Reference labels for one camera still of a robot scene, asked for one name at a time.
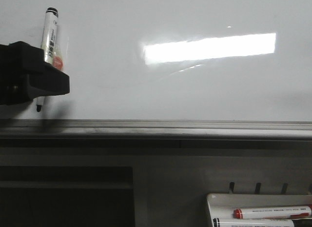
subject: red marker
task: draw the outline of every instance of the red marker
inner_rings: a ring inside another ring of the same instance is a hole
[[[312,215],[312,205],[241,208],[234,210],[237,219],[303,218]]]

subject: whiteboard marker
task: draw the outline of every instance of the whiteboard marker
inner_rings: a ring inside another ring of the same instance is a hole
[[[240,208],[234,210],[234,218],[238,219],[295,219],[311,215],[312,205]]]
[[[44,61],[53,64],[54,48],[58,28],[58,11],[53,7],[49,7],[45,13],[44,29],[42,35],[41,49],[44,51]],[[37,112],[41,111],[44,103],[44,96],[37,98]]]
[[[273,219],[219,219],[214,218],[214,227],[311,227],[312,219],[273,220]]]

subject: red marker cap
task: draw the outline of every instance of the red marker cap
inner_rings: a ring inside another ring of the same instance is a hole
[[[234,218],[243,219],[243,213],[241,209],[234,210]]]

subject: whiteboard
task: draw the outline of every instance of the whiteboard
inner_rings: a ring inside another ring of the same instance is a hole
[[[312,121],[311,5],[0,0],[0,44],[40,47],[45,10],[58,9],[71,82],[41,113],[32,102],[0,118]]]

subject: white tray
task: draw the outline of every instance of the white tray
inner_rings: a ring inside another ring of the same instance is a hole
[[[242,207],[295,206],[312,204],[312,195],[208,194],[208,226],[214,218],[233,219],[233,211]]]

